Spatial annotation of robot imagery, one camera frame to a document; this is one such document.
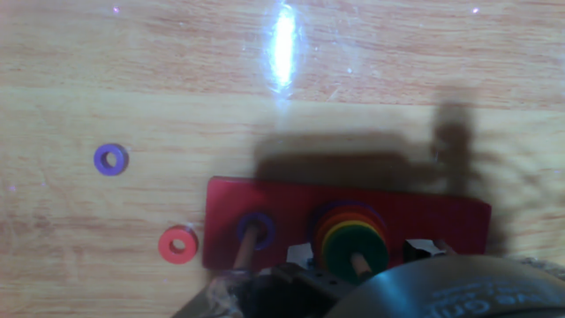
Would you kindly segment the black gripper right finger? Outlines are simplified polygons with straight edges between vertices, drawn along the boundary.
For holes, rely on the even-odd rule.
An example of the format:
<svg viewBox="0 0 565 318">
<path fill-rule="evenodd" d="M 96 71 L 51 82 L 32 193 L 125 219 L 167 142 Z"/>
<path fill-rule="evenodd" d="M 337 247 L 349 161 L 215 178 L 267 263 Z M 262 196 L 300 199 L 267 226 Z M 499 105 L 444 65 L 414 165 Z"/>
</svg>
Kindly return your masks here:
<svg viewBox="0 0 565 318">
<path fill-rule="evenodd" d="M 433 240 L 407 239 L 403 243 L 404 261 L 419 261 L 445 254 L 446 250 L 437 247 Z"/>
</svg>

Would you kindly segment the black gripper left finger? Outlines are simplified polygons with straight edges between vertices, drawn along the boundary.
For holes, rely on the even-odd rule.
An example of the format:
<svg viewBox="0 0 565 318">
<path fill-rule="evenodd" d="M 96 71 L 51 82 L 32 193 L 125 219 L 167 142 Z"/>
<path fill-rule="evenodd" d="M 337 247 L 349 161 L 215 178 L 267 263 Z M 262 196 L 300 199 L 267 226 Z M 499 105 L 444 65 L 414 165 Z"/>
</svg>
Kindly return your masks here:
<svg viewBox="0 0 565 318">
<path fill-rule="evenodd" d="M 310 243 L 289 246 L 286 261 L 297 265 L 310 265 L 313 260 L 313 250 Z"/>
</svg>

